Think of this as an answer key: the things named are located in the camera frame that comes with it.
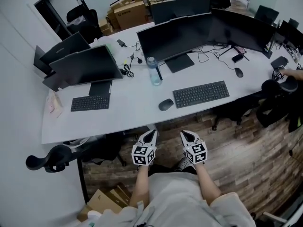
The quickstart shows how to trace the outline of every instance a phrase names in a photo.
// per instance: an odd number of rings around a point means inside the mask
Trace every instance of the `person's arm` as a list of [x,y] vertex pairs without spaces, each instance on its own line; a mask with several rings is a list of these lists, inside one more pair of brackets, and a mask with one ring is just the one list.
[[202,163],[196,164],[195,168],[197,171],[203,199],[205,199],[207,204],[210,205],[215,199],[222,195],[222,192],[213,182]]
[[297,80],[303,80],[303,70],[280,70],[284,76],[293,76]]
[[148,189],[148,166],[141,166],[137,176],[134,192],[129,201],[129,206],[137,208],[137,203],[143,201],[144,208],[150,203]]

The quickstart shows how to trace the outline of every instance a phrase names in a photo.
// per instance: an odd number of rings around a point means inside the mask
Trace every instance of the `desk leg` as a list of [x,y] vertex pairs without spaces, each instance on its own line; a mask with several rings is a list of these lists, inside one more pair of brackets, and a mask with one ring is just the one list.
[[149,130],[151,130],[151,131],[152,131],[152,130],[156,130],[156,131],[158,132],[158,136],[160,135],[160,134],[159,134],[159,131],[157,130],[155,124],[148,124],[147,127],[148,127]]

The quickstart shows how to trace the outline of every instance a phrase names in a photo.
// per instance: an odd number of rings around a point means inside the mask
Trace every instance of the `plastic bag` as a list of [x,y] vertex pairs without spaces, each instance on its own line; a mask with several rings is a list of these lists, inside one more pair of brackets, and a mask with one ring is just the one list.
[[109,49],[109,51],[112,53],[113,57],[117,56],[118,53],[121,50],[121,46],[119,43],[107,36],[103,36],[99,39],[94,39],[94,42],[90,44],[91,48],[101,46],[101,45],[106,45]]
[[77,17],[76,19],[74,19],[72,22],[69,22],[66,24],[66,26],[70,26],[70,25],[79,25],[82,22],[85,22],[86,19],[85,17],[82,15],[80,17]]

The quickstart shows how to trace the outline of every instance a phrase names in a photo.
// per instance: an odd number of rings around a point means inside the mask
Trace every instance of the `sneaker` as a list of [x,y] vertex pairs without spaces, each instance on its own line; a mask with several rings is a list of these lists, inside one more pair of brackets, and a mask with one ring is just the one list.
[[192,166],[193,168],[195,168],[194,164],[192,164],[192,162],[187,159],[186,157],[182,158],[177,166],[176,172],[180,172],[182,170],[184,170],[186,167],[188,166]]

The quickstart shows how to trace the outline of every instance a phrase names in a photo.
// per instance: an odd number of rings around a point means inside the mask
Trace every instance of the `wooden floor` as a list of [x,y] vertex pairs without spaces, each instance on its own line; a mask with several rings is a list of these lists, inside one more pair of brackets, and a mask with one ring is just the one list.
[[[214,118],[208,111],[158,123],[155,164],[168,167],[176,164],[183,157],[179,132],[194,131],[206,142],[209,159],[205,167],[219,188],[238,193],[250,212],[274,213],[302,182],[303,167],[288,151],[295,146],[294,157],[303,161],[303,128],[288,133],[284,120],[263,128],[252,113],[244,117],[240,126],[223,119],[218,130],[212,131]],[[120,151],[127,161],[126,167],[117,159],[100,166],[83,164],[89,197],[96,189],[105,191],[118,182],[132,191],[137,176],[131,159],[133,144],[128,142]]]

